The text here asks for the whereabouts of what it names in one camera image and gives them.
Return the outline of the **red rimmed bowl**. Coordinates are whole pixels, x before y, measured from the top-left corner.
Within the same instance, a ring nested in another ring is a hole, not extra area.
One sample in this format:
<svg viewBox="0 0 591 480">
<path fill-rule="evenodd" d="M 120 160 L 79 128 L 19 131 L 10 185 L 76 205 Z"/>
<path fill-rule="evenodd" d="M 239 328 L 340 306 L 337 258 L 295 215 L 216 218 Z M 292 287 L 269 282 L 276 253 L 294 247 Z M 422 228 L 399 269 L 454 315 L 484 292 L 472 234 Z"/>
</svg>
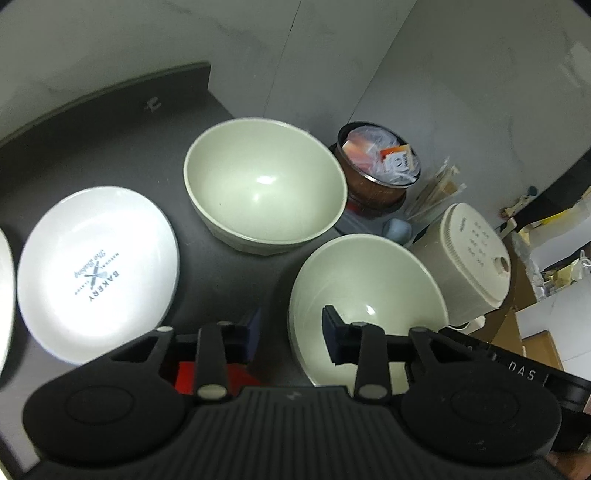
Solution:
<svg viewBox="0 0 591 480">
<path fill-rule="evenodd" d="M 181 361 L 178 363 L 174 388 L 181 395 L 193 395 L 195 363 Z"/>
</svg>

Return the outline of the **pale green bowl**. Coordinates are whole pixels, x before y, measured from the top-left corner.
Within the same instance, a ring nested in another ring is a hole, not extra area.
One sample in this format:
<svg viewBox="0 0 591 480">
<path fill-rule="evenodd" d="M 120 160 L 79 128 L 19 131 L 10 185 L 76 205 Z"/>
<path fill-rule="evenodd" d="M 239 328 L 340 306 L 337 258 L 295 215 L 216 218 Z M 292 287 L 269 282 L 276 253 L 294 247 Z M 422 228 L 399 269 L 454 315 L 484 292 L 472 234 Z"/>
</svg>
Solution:
<svg viewBox="0 0 591 480">
<path fill-rule="evenodd" d="M 348 200 L 344 171 L 328 147 L 266 118 L 231 119 L 201 133 L 186 152 L 183 181 L 213 237 L 259 256 L 322 236 Z"/>
<path fill-rule="evenodd" d="M 322 334 L 322 308 L 332 305 L 346 323 L 378 325 L 388 334 L 450 325 L 440 288 L 408 249 L 383 237 L 332 239 L 305 260 L 288 307 L 288 336 L 301 370 L 315 386 L 353 390 L 356 367 L 336 366 Z"/>
</svg>

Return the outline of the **white bakery plate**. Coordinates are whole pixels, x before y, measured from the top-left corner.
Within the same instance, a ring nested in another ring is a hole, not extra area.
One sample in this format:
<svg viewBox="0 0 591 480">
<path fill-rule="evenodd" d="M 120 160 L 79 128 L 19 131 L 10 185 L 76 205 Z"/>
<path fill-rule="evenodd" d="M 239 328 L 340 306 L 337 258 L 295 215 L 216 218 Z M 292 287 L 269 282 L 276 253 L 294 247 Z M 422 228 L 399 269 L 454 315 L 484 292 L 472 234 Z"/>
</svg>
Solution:
<svg viewBox="0 0 591 480">
<path fill-rule="evenodd" d="M 172 303 L 179 251 L 149 199 L 102 186 L 54 205 L 31 231 L 17 299 L 34 340 L 53 357 L 87 363 L 157 328 Z"/>
</svg>

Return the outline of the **cardboard box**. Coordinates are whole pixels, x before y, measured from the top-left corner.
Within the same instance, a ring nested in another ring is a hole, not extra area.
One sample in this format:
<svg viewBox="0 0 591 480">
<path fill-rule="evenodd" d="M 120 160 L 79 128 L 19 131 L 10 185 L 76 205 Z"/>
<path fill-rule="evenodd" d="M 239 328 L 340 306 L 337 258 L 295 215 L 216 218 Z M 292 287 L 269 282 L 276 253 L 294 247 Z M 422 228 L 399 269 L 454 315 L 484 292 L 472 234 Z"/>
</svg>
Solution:
<svg viewBox="0 0 591 480">
<path fill-rule="evenodd" d="M 548 330 L 540 333 L 520 333 L 517 313 L 537 302 L 527 275 L 518 270 L 510 283 L 507 298 L 502 306 L 485 316 L 485 325 L 471 334 L 486 343 L 504 348 L 512 353 L 563 371 L 554 340 Z"/>
</svg>

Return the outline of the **light blue cup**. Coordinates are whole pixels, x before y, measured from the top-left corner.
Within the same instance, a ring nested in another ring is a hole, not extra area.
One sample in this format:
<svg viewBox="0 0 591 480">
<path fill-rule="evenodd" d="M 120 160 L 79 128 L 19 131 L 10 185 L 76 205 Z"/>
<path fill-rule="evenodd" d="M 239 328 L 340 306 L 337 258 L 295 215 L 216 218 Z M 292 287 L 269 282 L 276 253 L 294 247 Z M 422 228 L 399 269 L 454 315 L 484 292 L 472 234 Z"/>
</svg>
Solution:
<svg viewBox="0 0 591 480">
<path fill-rule="evenodd" d="M 397 244 L 406 245 L 413 237 L 413 228 L 405 220 L 392 218 L 384 225 L 383 236 Z"/>
</svg>

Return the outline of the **cream rice cooker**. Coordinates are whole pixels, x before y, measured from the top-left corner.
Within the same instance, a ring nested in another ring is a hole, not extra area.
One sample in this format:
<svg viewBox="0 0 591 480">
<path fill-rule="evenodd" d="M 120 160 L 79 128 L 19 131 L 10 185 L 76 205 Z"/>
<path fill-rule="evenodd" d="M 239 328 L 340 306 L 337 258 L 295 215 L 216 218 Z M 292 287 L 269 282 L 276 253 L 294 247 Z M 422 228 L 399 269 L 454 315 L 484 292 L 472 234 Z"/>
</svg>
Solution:
<svg viewBox="0 0 591 480">
<path fill-rule="evenodd" d="M 449 206 L 410 251 L 439 286 L 452 326 L 462 327 L 505 301 L 510 256 L 493 227 L 472 206 Z"/>
</svg>

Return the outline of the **wrapped chopsticks bundle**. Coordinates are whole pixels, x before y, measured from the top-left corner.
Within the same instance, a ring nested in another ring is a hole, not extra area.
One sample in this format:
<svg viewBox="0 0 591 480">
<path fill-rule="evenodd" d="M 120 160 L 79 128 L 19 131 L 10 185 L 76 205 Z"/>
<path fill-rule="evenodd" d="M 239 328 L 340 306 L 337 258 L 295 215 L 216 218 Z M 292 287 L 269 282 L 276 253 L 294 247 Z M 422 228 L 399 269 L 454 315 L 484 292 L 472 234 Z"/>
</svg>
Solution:
<svg viewBox="0 0 591 480">
<path fill-rule="evenodd" d="M 466 184 L 456 179 L 459 174 L 460 169 L 456 165 L 450 164 L 450 158 L 447 157 L 435 176 L 417 196 L 415 202 L 406 210 L 407 219 L 418 219 L 462 193 L 466 189 Z"/>
</svg>

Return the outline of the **brown pot with packets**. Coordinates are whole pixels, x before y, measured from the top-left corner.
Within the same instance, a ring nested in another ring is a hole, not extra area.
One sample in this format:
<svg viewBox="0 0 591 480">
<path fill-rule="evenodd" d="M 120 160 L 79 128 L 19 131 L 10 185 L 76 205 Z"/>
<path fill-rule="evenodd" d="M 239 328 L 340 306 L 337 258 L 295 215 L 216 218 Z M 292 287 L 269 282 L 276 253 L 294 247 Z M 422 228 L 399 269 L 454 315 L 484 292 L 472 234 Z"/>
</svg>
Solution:
<svg viewBox="0 0 591 480">
<path fill-rule="evenodd" d="M 422 173 L 410 143 L 374 123 L 342 126 L 332 152 L 345 173 L 353 210 L 369 217 L 399 210 Z"/>
</svg>

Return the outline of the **grey raised work board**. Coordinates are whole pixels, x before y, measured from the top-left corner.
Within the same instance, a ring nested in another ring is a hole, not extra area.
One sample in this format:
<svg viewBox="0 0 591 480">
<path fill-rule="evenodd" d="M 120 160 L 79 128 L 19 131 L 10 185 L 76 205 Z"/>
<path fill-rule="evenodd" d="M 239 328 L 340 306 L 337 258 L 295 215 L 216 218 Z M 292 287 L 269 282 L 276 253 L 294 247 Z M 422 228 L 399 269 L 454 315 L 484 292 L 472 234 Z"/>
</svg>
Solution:
<svg viewBox="0 0 591 480">
<path fill-rule="evenodd" d="M 1 227 L 20 253 L 42 215 L 95 186 L 119 186 L 154 202 L 175 233 L 180 269 L 165 322 L 192 333 L 214 319 L 262 314 L 249 373 L 267 385 L 304 385 L 287 334 L 294 279 L 310 242 L 269 257 L 242 254 L 214 239 L 185 192 L 191 143 L 228 119 L 208 90 L 211 67 L 192 63 L 123 82 L 61 107 L 1 144 Z"/>
</svg>

